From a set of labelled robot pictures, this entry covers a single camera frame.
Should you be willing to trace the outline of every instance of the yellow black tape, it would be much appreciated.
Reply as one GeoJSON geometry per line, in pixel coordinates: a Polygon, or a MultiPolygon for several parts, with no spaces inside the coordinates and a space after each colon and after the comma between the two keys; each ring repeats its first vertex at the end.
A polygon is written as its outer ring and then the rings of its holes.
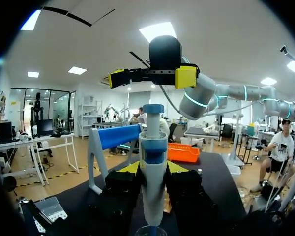
{"type": "MultiPolygon", "coordinates": [[[[88,165],[81,166],[81,167],[79,167],[79,170],[80,170],[80,169],[84,169],[84,168],[86,168],[86,167],[88,167],[88,165]]],[[[66,172],[66,173],[63,173],[63,174],[60,174],[60,175],[56,175],[56,176],[49,177],[49,178],[47,178],[47,179],[55,179],[55,178],[58,178],[58,177],[61,177],[61,176],[66,176],[66,175],[68,175],[68,174],[70,174],[70,173],[75,173],[75,172],[76,172],[76,171],[69,171],[69,172],[66,172]]],[[[29,185],[33,185],[33,184],[36,184],[36,183],[40,183],[40,182],[39,182],[39,181],[36,181],[36,182],[32,182],[32,183],[20,184],[20,185],[17,185],[16,188],[18,188],[18,187],[24,187],[24,186],[29,186],[29,185]]]]}

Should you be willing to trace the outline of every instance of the glass wall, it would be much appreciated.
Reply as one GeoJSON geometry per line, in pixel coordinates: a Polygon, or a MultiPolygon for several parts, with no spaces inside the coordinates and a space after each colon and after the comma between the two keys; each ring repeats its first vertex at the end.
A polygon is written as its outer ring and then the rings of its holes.
{"type": "Polygon", "coordinates": [[[50,112],[52,119],[54,120],[55,127],[58,128],[58,118],[64,121],[65,129],[68,130],[68,108],[69,108],[69,97],[68,92],[55,91],[50,97],[50,112]]]}
{"type": "Polygon", "coordinates": [[[70,93],[69,131],[74,130],[74,101],[75,101],[75,92],[72,92],[70,93]]]}
{"type": "Polygon", "coordinates": [[[31,134],[31,108],[35,105],[36,96],[39,98],[40,107],[43,110],[42,117],[41,112],[38,112],[38,119],[52,119],[56,130],[57,116],[59,116],[64,120],[65,129],[69,130],[69,92],[36,88],[11,89],[9,117],[12,126],[15,126],[17,131],[21,130],[31,134]]]}
{"type": "Polygon", "coordinates": [[[24,88],[11,89],[9,97],[9,119],[17,132],[24,130],[24,88]]]}
{"type": "Polygon", "coordinates": [[[45,89],[26,89],[25,93],[25,103],[24,103],[24,129],[25,132],[31,133],[31,125],[30,125],[30,116],[31,116],[31,108],[35,105],[36,97],[40,100],[40,107],[43,111],[43,116],[41,117],[41,112],[38,111],[38,119],[48,119],[49,118],[49,97],[50,90],[45,89]]]}

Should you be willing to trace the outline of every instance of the white shelf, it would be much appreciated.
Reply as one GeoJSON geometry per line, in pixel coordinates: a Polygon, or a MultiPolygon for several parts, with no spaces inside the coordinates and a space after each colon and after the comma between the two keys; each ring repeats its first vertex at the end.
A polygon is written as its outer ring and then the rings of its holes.
{"type": "Polygon", "coordinates": [[[89,102],[88,96],[84,96],[79,102],[79,115],[78,115],[78,127],[79,127],[79,136],[87,137],[89,135],[88,129],[92,128],[93,124],[85,124],[90,123],[86,122],[91,119],[96,119],[97,117],[101,117],[102,113],[102,101],[92,101],[93,105],[84,104],[89,102]],[[97,115],[83,115],[84,113],[92,112],[93,114],[96,113],[97,115]]]}

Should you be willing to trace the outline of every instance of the computer monitor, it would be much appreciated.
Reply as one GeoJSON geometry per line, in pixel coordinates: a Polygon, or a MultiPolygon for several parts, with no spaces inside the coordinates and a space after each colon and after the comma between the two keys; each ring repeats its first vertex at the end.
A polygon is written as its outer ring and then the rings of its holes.
{"type": "Polygon", "coordinates": [[[51,135],[53,133],[54,131],[52,119],[42,119],[37,122],[37,134],[39,136],[51,135]]]}
{"type": "Polygon", "coordinates": [[[0,142],[6,142],[10,140],[12,140],[12,123],[0,123],[0,142]]]}

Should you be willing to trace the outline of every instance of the person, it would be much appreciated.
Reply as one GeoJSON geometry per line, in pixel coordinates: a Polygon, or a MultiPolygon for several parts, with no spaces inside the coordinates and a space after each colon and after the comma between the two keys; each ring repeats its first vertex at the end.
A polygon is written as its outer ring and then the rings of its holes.
{"type": "Polygon", "coordinates": [[[148,123],[147,115],[146,115],[146,113],[143,113],[143,107],[139,108],[139,117],[138,118],[143,118],[144,124],[148,123]]]}
{"type": "Polygon", "coordinates": [[[276,133],[266,147],[267,151],[271,151],[271,155],[262,162],[260,166],[259,183],[252,188],[250,192],[255,193],[261,191],[266,171],[277,172],[281,170],[281,173],[286,173],[281,186],[279,186],[280,191],[282,191],[288,179],[295,172],[293,166],[294,141],[290,135],[290,123],[289,120],[284,119],[282,121],[283,131],[276,133]]]}

